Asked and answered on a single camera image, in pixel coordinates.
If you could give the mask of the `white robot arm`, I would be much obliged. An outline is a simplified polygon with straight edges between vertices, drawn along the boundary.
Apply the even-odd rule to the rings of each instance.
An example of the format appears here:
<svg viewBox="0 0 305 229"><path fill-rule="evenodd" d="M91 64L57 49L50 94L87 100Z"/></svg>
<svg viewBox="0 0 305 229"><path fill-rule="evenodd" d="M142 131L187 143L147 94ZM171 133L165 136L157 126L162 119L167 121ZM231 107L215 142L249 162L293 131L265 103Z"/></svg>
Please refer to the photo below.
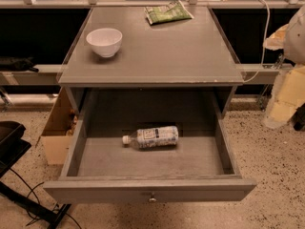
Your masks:
<svg viewBox="0 0 305 229"><path fill-rule="evenodd" d="M285 125L305 103L305 6L268 37L263 46L272 51L282 49L284 58L295 63L291 70L281 70L275 78L263 118L266 127L276 129Z"/></svg>

